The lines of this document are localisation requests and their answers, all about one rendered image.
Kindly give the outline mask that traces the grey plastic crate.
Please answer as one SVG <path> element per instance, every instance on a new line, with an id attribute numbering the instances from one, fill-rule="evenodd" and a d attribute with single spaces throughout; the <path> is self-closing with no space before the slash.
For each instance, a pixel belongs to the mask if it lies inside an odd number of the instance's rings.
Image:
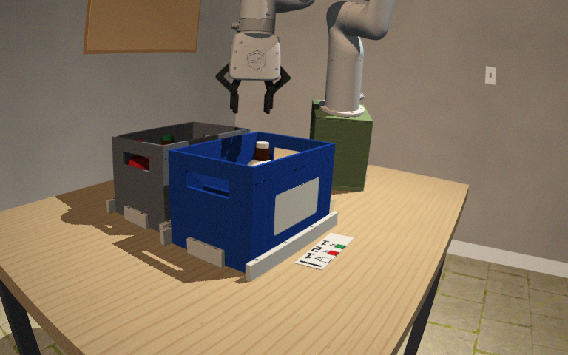
<path id="1" fill-rule="evenodd" d="M 169 150 L 240 135 L 235 130 L 233 126 L 189 122 L 112 136 L 116 212 L 124 216 L 124 206 L 137 209 L 148 215 L 149 227 L 160 232 L 159 224 L 171 220 Z M 175 143 L 161 145 L 163 135 L 173 135 Z M 136 141 L 140 139 L 144 142 Z M 132 154 L 149 158 L 149 171 L 127 165 Z"/>

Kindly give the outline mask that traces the blue plastic crate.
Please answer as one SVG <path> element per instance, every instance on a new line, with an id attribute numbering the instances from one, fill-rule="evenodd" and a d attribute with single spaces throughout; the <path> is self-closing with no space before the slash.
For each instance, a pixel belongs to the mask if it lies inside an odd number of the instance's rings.
<path id="1" fill-rule="evenodd" d="M 248 166 L 257 141 L 269 142 L 271 161 Z M 299 153 L 274 160 L 274 147 Z M 225 266 L 245 273 L 246 263 L 329 215 L 333 169 L 324 141 L 267 132 L 171 149 L 172 243 L 187 249 L 192 237 L 222 249 Z"/>

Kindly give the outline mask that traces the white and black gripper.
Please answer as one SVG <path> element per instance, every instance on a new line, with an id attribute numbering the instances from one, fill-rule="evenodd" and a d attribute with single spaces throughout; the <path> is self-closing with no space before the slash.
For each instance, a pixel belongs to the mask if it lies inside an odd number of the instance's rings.
<path id="1" fill-rule="evenodd" d="M 226 73 L 234 79 L 232 84 L 224 78 Z M 273 84 L 280 75 L 281 79 Z M 279 36 L 263 31 L 242 31 L 234 34 L 229 63 L 215 78 L 231 93 L 230 109 L 233 109 L 234 114 L 238 113 L 237 89 L 240 82 L 264 81 L 267 91 L 263 111 L 270 114 L 275 92 L 291 79 L 280 66 Z"/>

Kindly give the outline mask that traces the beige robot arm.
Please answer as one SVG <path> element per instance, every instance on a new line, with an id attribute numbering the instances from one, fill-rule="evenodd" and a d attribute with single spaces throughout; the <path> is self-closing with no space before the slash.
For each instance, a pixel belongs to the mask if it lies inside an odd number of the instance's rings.
<path id="1" fill-rule="evenodd" d="M 314 1 L 240 0 L 239 21 L 231 23 L 231 28 L 274 33 L 276 13 L 301 10 Z M 359 105 L 365 97 L 361 93 L 364 50 L 360 37 L 385 37 L 396 0 L 365 1 L 368 3 L 338 1 L 327 11 L 328 66 L 325 100 L 319 102 L 319 109 L 331 115 L 358 117 L 365 112 Z"/>

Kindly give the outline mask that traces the white paper pick list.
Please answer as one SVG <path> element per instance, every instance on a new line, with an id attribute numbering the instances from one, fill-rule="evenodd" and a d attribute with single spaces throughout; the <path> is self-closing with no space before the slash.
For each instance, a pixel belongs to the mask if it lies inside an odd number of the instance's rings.
<path id="1" fill-rule="evenodd" d="M 323 270 L 353 239 L 330 233 L 294 263 Z"/>

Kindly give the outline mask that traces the green bottle with pale green label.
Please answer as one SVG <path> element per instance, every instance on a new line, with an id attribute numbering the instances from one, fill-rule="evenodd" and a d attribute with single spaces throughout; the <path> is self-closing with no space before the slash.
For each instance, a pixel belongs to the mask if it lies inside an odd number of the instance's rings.
<path id="1" fill-rule="evenodd" d="M 174 143 L 173 135 L 163 135 L 163 140 L 161 141 L 162 144 L 171 144 Z"/>

